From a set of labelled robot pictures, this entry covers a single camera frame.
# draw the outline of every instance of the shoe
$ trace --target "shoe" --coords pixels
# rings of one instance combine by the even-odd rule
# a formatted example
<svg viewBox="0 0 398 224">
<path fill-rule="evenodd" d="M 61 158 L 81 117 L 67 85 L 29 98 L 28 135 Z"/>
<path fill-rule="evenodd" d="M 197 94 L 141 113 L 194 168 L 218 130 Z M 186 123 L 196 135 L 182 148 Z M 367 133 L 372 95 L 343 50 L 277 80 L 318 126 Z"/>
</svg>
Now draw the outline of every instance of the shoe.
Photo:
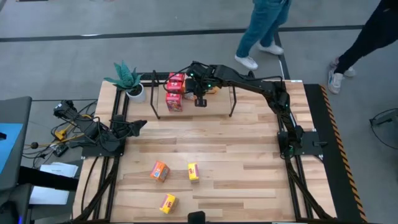
<svg viewBox="0 0 398 224">
<path fill-rule="evenodd" d="M 341 81 L 343 80 L 343 74 L 335 73 L 335 69 L 329 70 L 328 74 L 328 88 L 333 94 L 338 94 L 341 88 Z"/>
<path fill-rule="evenodd" d="M 284 49 L 276 45 L 274 41 L 272 41 L 269 47 L 263 47 L 260 43 L 257 44 L 257 47 L 260 51 L 268 52 L 274 55 L 281 55 L 284 53 Z"/>
<path fill-rule="evenodd" d="M 338 57 L 330 62 L 330 67 L 331 68 L 336 69 L 337 65 L 338 65 Z M 355 72 L 353 67 L 350 67 L 350 68 L 348 68 L 347 71 L 345 71 L 344 75 L 347 76 L 347 77 L 352 78 L 352 77 L 354 77 L 356 75 L 356 72 Z"/>
<path fill-rule="evenodd" d="M 250 70 L 256 70 L 259 67 L 253 58 L 249 56 L 241 58 L 235 55 L 235 60 Z"/>
</svg>

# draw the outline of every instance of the gray floor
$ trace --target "gray floor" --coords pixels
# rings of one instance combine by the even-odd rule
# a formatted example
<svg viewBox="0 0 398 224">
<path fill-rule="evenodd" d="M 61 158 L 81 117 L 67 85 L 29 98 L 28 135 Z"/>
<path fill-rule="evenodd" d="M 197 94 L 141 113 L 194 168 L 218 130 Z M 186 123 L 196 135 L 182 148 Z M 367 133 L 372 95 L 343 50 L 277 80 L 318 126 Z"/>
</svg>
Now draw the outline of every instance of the gray floor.
<svg viewBox="0 0 398 224">
<path fill-rule="evenodd" d="M 284 27 L 361 25 L 377 3 L 296 0 Z M 8 0 L 0 12 L 0 38 L 244 28 L 251 9 L 251 1 L 242 0 Z M 342 54 L 358 33 L 279 33 L 291 79 L 325 84 L 329 61 Z M 115 76 L 112 63 L 121 60 L 141 72 L 178 70 L 192 60 L 223 63 L 247 72 L 233 59 L 240 37 L 241 34 L 216 34 L 0 43 L 0 99 L 24 95 L 35 100 L 97 98 L 102 78 Z M 397 53 L 395 43 L 363 58 L 355 65 L 358 76 L 343 80 L 340 95 L 329 94 L 366 215 L 370 222 L 377 223 L 398 220 L 398 151 L 377 141 L 368 119 L 397 107 Z M 251 56 L 260 66 L 257 76 L 282 73 L 277 57 L 256 50 Z M 82 108 L 89 102 L 75 103 Z M 50 129 L 61 123 L 52 116 L 56 104 L 57 101 L 33 102 L 27 144 L 52 140 Z M 391 135 L 396 128 L 388 124 L 376 131 L 388 143 L 398 146 Z M 72 149 L 58 160 L 79 159 L 80 153 L 79 149 Z M 32 165 L 31 160 L 22 163 Z"/>
</svg>

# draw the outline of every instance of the blue jeans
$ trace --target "blue jeans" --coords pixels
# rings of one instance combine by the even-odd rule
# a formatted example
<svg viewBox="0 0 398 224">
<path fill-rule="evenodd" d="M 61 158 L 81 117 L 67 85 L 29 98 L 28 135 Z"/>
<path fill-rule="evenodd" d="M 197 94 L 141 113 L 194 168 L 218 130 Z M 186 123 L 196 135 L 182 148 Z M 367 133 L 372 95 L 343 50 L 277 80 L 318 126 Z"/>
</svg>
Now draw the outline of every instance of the blue jeans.
<svg viewBox="0 0 398 224">
<path fill-rule="evenodd" d="M 244 33 L 236 56 L 247 57 L 251 47 L 260 40 L 263 47 L 269 47 L 274 33 L 286 22 L 292 0 L 253 0 L 249 28 Z"/>
</svg>

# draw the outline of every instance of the green succulent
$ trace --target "green succulent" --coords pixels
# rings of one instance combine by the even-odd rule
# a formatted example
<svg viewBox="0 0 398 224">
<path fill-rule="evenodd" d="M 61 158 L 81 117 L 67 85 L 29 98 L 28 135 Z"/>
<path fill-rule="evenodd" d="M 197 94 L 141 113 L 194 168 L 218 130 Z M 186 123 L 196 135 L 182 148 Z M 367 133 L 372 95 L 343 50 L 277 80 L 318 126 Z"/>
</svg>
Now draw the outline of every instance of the green succulent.
<svg viewBox="0 0 398 224">
<path fill-rule="evenodd" d="M 120 80 L 115 80 L 109 77 L 106 77 L 104 79 L 110 83 L 113 83 L 114 86 L 122 90 L 134 91 L 139 85 L 142 75 L 137 75 L 136 68 L 134 68 L 134 71 L 130 72 L 129 67 L 127 67 L 124 61 L 122 61 L 121 66 L 114 63 L 114 67 L 116 69 L 116 72 L 118 73 Z"/>
</svg>

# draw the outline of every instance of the wooden table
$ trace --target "wooden table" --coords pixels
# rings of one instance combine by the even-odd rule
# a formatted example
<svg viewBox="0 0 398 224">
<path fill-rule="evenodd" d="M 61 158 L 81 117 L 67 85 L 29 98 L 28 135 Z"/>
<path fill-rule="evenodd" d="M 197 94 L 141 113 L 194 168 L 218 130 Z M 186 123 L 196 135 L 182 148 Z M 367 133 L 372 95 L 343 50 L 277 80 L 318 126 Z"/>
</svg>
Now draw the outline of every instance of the wooden table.
<svg viewBox="0 0 398 224">
<path fill-rule="evenodd" d="M 313 123 L 303 83 L 286 81 L 286 87 L 297 123 L 311 131 Z M 115 93 L 115 87 L 103 82 L 96 116 L 106 125 Z M 237 88 L 236 96 L 238 104 L 231 118 L 217 115 L 157 120 L 149 106 L 149 97 L 145 103 L 129 104 L 127 120 L 147 119 L 148 123 L 138 138 L 126 141 L 111 222 L 186 222 L 188 213 L 199 210 L 211 222 L 295 220 L 285 164 L 279 157 L 276 116 L 261 95 Z M 149 177 L 156 160 L 171 168 L 163 184 Z M 309 191 L 335 217 L 323 164 L 313 156 L 302 156 L 302 160 Z M 75 217 L 80 214 L 83 189 L 93 161 L 90 158 L 83 163 L 73 206 Z M 198 162 L 197 184 L 188 180 L 189 162 Z M 98 159 L 88 182 L 84 206 L 97 190 L 101 165 L 102 158 Z M 169 215 L 159 211 L 166 193 L 180 199 Z M 305 217 L 299 190 L 298 197 Z M 104 217 L 106 194 L 103 198 L 100 217 Z"/>
</svg>

